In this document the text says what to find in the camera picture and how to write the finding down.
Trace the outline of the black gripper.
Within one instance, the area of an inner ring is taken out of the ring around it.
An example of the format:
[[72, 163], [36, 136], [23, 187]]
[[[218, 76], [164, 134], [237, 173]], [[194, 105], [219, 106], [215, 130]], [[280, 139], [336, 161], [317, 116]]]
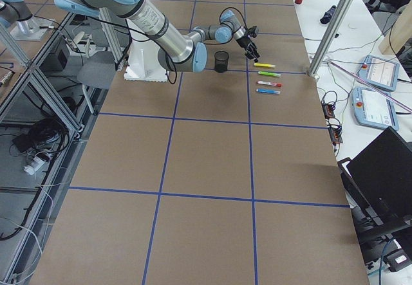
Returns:
[[254, 59], [254, 62], [259, 61], [260, 55], [257, 51], [257, 46], [254, 44], [254, 42], [248, 35], [236, 39], [236, 42], [239, 44], [241, 48], [245, 50], [245, 56], [249, 60]]

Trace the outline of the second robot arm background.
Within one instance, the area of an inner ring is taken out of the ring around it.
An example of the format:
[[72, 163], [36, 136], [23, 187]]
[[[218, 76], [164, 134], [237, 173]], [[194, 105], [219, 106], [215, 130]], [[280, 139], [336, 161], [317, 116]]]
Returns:
[[40, 41], [48, 29], [41, 28], [24, 0], [1, 0], [1, 24], [6, 29], [16, 24], [10, 34], [18, 41]]

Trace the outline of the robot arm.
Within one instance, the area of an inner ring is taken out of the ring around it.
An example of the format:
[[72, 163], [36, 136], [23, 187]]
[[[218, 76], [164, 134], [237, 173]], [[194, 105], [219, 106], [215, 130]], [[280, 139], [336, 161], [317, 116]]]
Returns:
[[229, 7], [220, 14], [218, 25], [197, 26], [182, 35], [150, 0], [54, 0], [59, 8], [88, 17], [99, 15], [101, 8], [108, 8], [117, 17], [129, 19], [142, 33], [158, 46], [158, 62], [169, 71], [201, 72], [207, 63], [205, 41], [221, 44], [236, 40], [245, 50], [245, 56], [257, 62], [260, 55], [253, 42], [258, 29], [247, 27], [243, 17], [236, 17]]

